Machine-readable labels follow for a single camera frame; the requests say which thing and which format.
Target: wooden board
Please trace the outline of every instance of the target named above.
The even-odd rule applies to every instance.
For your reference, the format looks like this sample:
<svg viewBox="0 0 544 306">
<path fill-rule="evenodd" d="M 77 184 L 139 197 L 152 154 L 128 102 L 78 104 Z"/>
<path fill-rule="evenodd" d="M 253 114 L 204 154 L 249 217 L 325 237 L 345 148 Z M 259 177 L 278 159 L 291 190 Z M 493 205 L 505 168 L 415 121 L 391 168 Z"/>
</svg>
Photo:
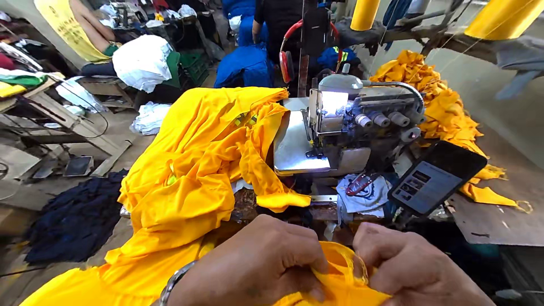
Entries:
<svg viewBox="0 0 544 306">
<path fill-rule="evenodd" d="M 509 180 L 482 181 L 496 193 L 513 200 L 526 200 L 534 208 L 526 214 L 513 207 L 478 204 L 458 193 L 449 199 L 453 216 L 469 243 L 544 246 L 544 170 L 528 160 L 497 132 L 480 128 L 485 134 L 477 144 L 489 156 L 489 164 L 506 168 Z"/>
</svg>

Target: blue garment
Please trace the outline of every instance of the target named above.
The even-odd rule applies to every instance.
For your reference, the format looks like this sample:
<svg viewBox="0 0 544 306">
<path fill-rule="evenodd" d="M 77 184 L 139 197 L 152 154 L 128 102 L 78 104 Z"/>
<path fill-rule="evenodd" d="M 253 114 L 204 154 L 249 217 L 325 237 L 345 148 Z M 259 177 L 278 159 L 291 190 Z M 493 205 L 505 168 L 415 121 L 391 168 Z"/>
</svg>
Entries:
<svg viewBox="0 0 544 306">
<path fill-rule="evenodd" d="M 406 15 L 411 3 L 412 0 L 393 0 L 389 3 L 384 14 L 384 25 L 388 30 L 394 28 L 397 20 L 402 19 Z M 392 44 L 393 42 L 388 42 L 385 46 L 385 51 L 388 51 Z"/>
<path fill-rule="evenodd" d="M 263 42 L 236 48 L 217 67 L 214 88 L 232 87 L 243 81 L 244 87 L 273 87 L 274 66 Z"/>
<path fill-rule="evenodd" d="M 247 46 L 254 45 L 253 34 L 251 32 L 252 28 L 253 28 L 253 15 L 242 17 L 242 21 L 240 23 L 240 30 L 238 31 L 238 45 L 240 47 L 247 47 Z M 268 27 L 266 22 L 263 24 L 261 28 L 261 33 L 259 38 L 260 38 L 260 42 L 264 42 L 265 44 L 268 41 Z"/>
<path fill-rule="evenodd" d="M 350 48 L 345 48 L 342 54 L 342 61 L 352 60 L 356 58 L 357 55 Z M 330 70 L 336 70 L 336 65 L 338 64 L 338 47 L 330 47 L 321 53 L 317 58 L 317 63 L 321 66 L 321 69 L 329 68 Z"/>
<path fill-rule="evenodd" d="M 255 15 L 255 0 L 223 0 L 223 15 L 230 19 L 234 16 Z"/>
</svg>

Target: smartphone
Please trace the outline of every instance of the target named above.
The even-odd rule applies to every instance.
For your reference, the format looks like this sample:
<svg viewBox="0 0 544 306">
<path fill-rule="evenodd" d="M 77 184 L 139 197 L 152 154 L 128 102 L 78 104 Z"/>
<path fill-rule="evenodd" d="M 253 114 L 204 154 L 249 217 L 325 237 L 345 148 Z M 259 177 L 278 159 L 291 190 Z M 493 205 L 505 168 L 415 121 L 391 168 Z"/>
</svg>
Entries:
<svg viewBox="0 0 544 306">
<path fill-rule="evenodd" d="M 416 215 L 428 215 L 486 164 L 484 156 L 441 140 L 406 171 L 388 198 Z"/>
</svg>

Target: wall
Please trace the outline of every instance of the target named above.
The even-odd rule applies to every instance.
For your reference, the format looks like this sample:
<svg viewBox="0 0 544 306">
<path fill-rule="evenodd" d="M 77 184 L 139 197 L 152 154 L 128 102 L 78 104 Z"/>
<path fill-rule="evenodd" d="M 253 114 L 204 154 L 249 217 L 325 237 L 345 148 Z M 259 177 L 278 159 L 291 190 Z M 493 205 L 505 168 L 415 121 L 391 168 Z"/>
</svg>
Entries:
<svg viewBox="0 0 544 306">
<path fill-rule="evenodd" d="M 87 63 L 45 21 L 36 6 L 34 6 L 33 0 L 0 0 L 0 10 L 5 11 L 10 16 L 28 20 L 75 67 L 81 68 Z"/>
<path fill-rule="evenodd" d="M 447 2 L 431 1 L 427 13 L 444 9 Z M 350 4 L 353 7 L 354 3 L 355 1 L 351 1 L 348 4 L 348 10 Z M 382 20 L 388 4 L 389 0 L 381 1 L 377 20 Z M 468 25 L 482 7 L 470 5 L 457 26 Z M 440 20 L 429 19 L 423 24 L 436 24 Z M 542 20 L 537 19 L 526 34 L 544 38 Z M 404 49 L 420 52 L 422 47 L 415 41 L 397 41 L 388 52 L 381 47 L 375 57 L 370 57 L 366 49 L 357 50 L 361 60 L 373 74 L 381 64 L 395 59 Z M 498 101 L 494 98 L 495 93 L 510 82 L 515 75 L 514 71 L 501 70 L 489 62 L 447 49 L 431 51 L 426 63 L 436 65 L 436 71 L 461 95 L 465 108 L 477 122 L 500 133 L 531 161 L 544 168 L 544 77 L 531 81 L 515 99 Z"/>
</svg>

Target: cloth pile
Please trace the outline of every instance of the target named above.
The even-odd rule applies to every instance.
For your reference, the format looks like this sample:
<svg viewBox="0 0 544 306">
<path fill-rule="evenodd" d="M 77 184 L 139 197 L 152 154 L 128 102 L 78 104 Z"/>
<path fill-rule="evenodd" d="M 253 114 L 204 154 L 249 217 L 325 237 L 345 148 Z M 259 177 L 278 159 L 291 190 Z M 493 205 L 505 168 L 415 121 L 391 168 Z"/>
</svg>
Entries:
<svg viewBox="0 0 544 306">
<path fill-rule="evenodd" d="M 125 84 L 147 93 L 172 78 L 166 59 L 172 48 L 156 35 L 142 35 L 119 47 L 112 56 L 113 68 Z"/>
<path fill-rule="evenodd" d="M 234 209 L 231 183 L 239 179 L 252 184 L 261 207 L 308 206 L 310 197 L 287 188 L 265 162 L 287 111 L 277 102 L 285 98 L 281 88 L 186 91 L 122 181 L 119 202 L 131 213 L 132 238 L 109 251 L 105 265 L 69 270 L 22 305 L 150 305 L 177 269 L 214 248 Z M 333 263 L 342 258 L 330 256 Z M 366 305 L 384 300 L 364 292 L 376 302 Z"/>
<path fill-rule="evenodd" d="M 399 57 L 378 68 L 370 78 L 373 82 L 405 82 L 424 93 L 426 122 L 419 125 L 424 138 L 439 138 L 472 152 L 486 156 L 476 145 L 476 137 L 483 136 L 463 108 L 459 94 L 448 88 L 446 81 L 434 71 L 434 66 L 425 65 L 423 55 L 403 50 Z M 479 188 L 480 180 L 505 179 L 505 169 L 486 165 L 466 183 L 461 192 L 478 203 L 508 205 L 521 209 L 520 201 L 503 197 L 489 187 Z"/>
<path fill-rule="evenodd" d="M 143 135 L 155 135 L 160 130 L 160 125 L 170 109 L 170 104 L 158 104 L 149 101 L 140 106 L 140 113 L 132 122 L 130 129 L 135 133 Z"/>
<path fill-rule="evenodd" d="M 126 170 L 92 178 L 49 200 L 25 233 L 30 264 L 84 261 L 111 236 L 119 221 L 119 188 Z"/>
</svg>

